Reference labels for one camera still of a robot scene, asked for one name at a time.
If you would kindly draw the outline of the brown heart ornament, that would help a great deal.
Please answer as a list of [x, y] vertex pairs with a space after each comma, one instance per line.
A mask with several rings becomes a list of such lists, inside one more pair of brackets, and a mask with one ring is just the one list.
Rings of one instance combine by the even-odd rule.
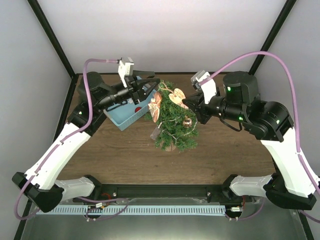
[[175, 88], [174, 90], [171, 90], [165, 83], [163, 83], [163, 86], [164, 90], [169, 91], [168, 97], [174, 104], [180, 106], [183, 109], [188, 109], [188, 107], [183, 103], [183, 100], [186, 98], [186, 96], [181, 89]]

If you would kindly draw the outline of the gingerbread figure ornament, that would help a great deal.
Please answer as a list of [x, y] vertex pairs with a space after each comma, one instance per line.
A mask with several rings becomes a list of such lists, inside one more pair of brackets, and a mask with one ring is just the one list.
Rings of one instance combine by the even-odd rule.
[[154, 123], [156, 123], [159, 119], [161, 102], [162, 96], [159, 92], [156, 91], [148, 104], [149, 112]]

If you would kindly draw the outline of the small green christmas tree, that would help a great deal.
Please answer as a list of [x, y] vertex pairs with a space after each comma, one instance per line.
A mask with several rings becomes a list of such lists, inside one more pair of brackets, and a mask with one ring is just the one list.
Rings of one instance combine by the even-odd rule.
[[[156, 141], [154, 141], [155, 147], [164, 151], [173, 151], [175, 149], [184, 151], [187, 149], [194, 149], [197, 146], [195, 137], [198, 136], [198, 121], [196, 115], [190, 109], [184, 109], [174, 104], [169, 99], [170, 92], [164, 89], [163, 83], [171, 90], [178, 88], [175, 87], [173, 83], [162, 80], [157, 89], [157, 92], [159, 92], [162, 97], [159, 118], [157, 122], [153, 122], [150, 110], [145, 115], [147, 120], [155, 124], [155, 128], [161, 128], [160, 135], [157, 137]], [[185, 116], [192, 119], [192, 127], [185, 128], [183, 126]]]

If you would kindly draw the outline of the clear battery box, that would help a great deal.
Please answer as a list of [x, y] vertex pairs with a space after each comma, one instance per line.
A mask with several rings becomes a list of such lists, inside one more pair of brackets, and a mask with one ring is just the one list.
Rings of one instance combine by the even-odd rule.
[[157, 137], [160, 135], [160, 133], [162, 132], [162, 129], [159, 128], [159, 127], [156, 127], [152, 133], [150, 134], [150, 138], [153, 140], [153, 141], [156, 141]]

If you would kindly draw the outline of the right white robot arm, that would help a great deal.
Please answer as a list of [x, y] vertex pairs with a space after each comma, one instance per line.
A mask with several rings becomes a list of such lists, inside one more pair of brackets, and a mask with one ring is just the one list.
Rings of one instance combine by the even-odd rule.
[[288, 109], [279, 102], [261, 100], [257, 78], [245, 71], [223, 77], [224, 95], [207, 71], [197, 72], [190, 81], [196, 93], [182, 102], [201, 124], [211, 117], [223, 124], [237, 122], [238, 130], [260, 141], [274, 163], [275, 173], [270, 175], [230, 175], [222, 188], [223, 198], [232, 202], [239, 196], [263, 197], [283, 209], [310, 211], [320, 179], [299, 160], [303, 153], [296, 149], [296, 129]]

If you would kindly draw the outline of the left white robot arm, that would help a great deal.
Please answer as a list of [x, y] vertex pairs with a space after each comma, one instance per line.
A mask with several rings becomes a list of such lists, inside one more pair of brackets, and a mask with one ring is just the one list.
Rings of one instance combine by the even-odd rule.
[[42, 212], [53, 210], [61, 202], [84, 197], [97, 202], [102, 184], [92, 175], [78, 179], [58, 180], [57, 177], [77, 150], [85, 144], [106, 120], [108, 108], [122, 107], [132, 100], [135, 105], [151, 96], [161, 80], [153, 72], [134, 71], [124, 82], [108, 85], [102, 76], [91, 71], [83, 74], [77, 91], [79, 103], [69, 115], [59, 137], [25, 173], [16, 172], [12, 181]]

